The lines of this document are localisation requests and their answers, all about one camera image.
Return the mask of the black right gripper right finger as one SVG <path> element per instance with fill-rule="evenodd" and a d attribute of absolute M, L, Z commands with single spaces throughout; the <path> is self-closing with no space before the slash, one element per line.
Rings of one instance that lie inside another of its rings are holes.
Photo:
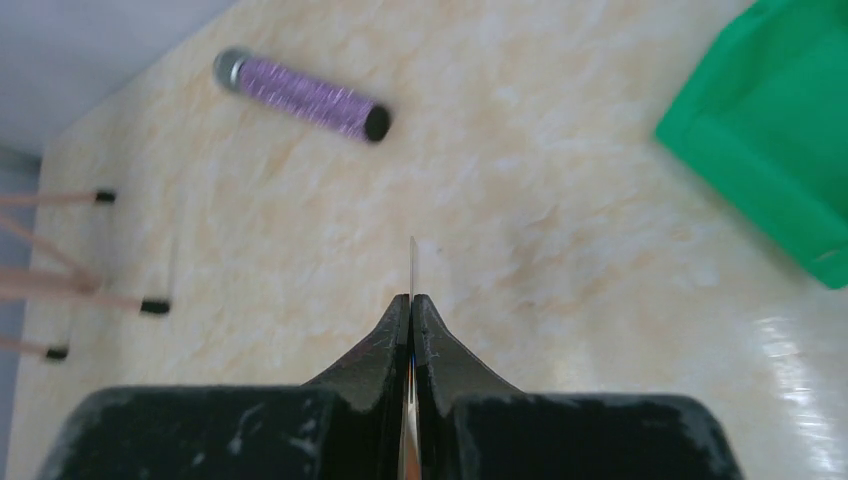
<path fill-rule="evenodd" d="M 425 479 L 739 479 L 721 424 L 682 395 L 528 393 L 411 308 Z"/>

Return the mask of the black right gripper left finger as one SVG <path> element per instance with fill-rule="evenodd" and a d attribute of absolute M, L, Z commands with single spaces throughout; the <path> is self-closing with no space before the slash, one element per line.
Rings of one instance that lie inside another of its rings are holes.
<path fill-rule="evenodd" d="M 86 397 L 41 479 L 398 479 L 411 302 L 301 385 L 120 386 Z"/>

